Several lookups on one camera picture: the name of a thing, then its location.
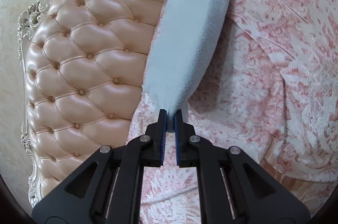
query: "bed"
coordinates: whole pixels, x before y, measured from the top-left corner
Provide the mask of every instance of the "bed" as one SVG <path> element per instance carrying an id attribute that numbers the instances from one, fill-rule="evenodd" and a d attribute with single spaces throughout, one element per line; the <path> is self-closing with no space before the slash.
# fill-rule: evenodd
<path id="1" fill-rule="evenodd" d="M 165 3 L 42 0 L 21 17 L 22 142 L 33 159 L 33 206 L 99 146 L 121 146 L 155 122 L 141 85 Z M 337 185 L 337 6 L 230 0 L 188 103 L 197 134 L 241 147 L 312 216 Z M 33 29 L 24 25 L 32 13 Z M 143 224 L 199 223 L 197 178 L 193 169 L 175 168 L 173 138 L 168 134 L 165 166 L 145 171 Z"/>

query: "tufted leather headboard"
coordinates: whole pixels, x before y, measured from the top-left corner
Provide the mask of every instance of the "tufted leather headboard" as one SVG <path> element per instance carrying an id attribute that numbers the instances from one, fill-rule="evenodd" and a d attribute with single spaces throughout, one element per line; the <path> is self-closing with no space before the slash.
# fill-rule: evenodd
<path id="1" fill-rule="evenodd" d="M 25 60 L 44 197 L 103 144 L 124 145 L 164 0 L 52 0 Z"/>

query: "light blue cloth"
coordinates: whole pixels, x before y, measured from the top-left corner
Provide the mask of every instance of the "light blue cloth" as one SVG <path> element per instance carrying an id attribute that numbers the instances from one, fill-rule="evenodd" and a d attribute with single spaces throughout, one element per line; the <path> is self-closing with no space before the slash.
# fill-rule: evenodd
<path id="1" fill-rule="evenodd" d="M 229 0 L 168 0 L 143 90 L 171 120 L 198 87 L 215 51 Z"/>

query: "metal screw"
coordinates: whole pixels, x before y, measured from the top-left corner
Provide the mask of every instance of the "metal screw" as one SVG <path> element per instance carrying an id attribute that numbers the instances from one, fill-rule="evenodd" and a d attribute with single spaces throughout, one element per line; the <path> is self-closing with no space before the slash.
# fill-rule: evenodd
<path id="1" fill-rule="evenodd" d="M 144 134 L 140 137 L 140 140 L 141 142 L 148 142 L 150 140 L 150 136 Z"/>
<path id="2" fill-rule="evenodd" d="M 111 148 L 108 145 L 101 146 L 100 153 L 108 153 L 108 152 L 110 152 L 110 149 Z"/>
<path id="3" fill-rule="evenodd" d="M 237 146 L 232 146 L 230 148 L 230 153 L 234 154 L 234 155 L 240 154 L 241 153 L 241 149 L 239 147 L 237 147 Z"/>
<path id="4" fill-rule="evenodd" d="M 198 143 L 201 140 L 201 138 L 198 135 L 192 135 L 190 136 L 189 140 L 191 143 Z"/>

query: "silver ornate trim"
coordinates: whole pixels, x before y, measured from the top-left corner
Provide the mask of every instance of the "silver ornate trim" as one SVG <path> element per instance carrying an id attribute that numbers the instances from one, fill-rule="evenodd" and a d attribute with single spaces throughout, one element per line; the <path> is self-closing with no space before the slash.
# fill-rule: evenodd
<path id="1" fill-rule="evenodd" d="M 27 154 L 31 157 L 33 163 L 33 171 L 32 175 L 28 178 L 28 201 L 34 207 L 42 198 L 40 185 L 41 180 L 38 175 L 37 162 L 35 159 L 35 152 L 32 149 L 30 144 L 29 137 L 29 128 L 27 114 L 26 114 L 26 91 L 25 91 L 25 57 L 29 47 L 31 40 L 33 39 L 35 31 L 38 29 L 43 17 L 49 10 L 51 2 L 50 0 L 37 0 L 34 4 L 32 4 L 27 11 L 23 12 L 18 19 L 18 43 L 20 46 L 18 47 L 19 61 L 21 65 L 21 71 L 23 76 L 24 88 L 23 88 L 23 112 L 24 112 L 24 121 L 21 126 L 21 143 L 23 144 Z"/>

